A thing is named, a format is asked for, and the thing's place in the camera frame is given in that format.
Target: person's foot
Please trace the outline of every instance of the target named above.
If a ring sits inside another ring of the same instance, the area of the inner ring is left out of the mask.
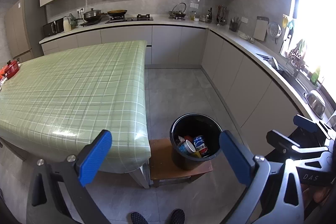
[[[133,224],[148,224],[145,218],[138,212],[131,213],[131,220]]]
[[[184,224],[184,211],[181,209],[175,209],[171,215],[170,224]]]

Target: electrical outlet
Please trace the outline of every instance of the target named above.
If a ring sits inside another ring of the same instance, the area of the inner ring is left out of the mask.
[[[248,23],[248,21],[249,21],[249,20],[248,20],[247,18],[245,18],[245,17],[241,17],[241,22],[244,22],[244,23],[246,23],[246,24],[247,24],[247,23]]]
[[[84,12],[84,8],[81,8],[81,9],[77,9],[77,14],[79,14],[80,12]]]

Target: window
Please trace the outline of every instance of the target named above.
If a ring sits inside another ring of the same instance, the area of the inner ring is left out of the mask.
[[[319,82],[336,101],[336,0],[292,0],[290,16],[295,20],[290,42],[285,41],[281,54],[294,49],[304,39],[307,45],[306,69],[314,72],[321,67]]]

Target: trash can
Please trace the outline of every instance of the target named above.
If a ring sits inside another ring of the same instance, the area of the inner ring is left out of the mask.
[[[221,132],[219,124],[206,115],[190,113],[179,117],[170,129],[170,141],[173,146],[171,156],[175,165],[184,170],[192,170],[203,162],[216,157],[220,153],[219,135]],[[187,135],[192,138],[202,135],[210,154],[203,158],[197,158],[181,152],[176,143],[178,143],[179,136]]]

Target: white thermos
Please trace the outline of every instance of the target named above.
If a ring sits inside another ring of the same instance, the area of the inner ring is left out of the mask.
[[[63,18],[63,28],[64,32],[69,32],[71,31],[71,25],[68,17]]]

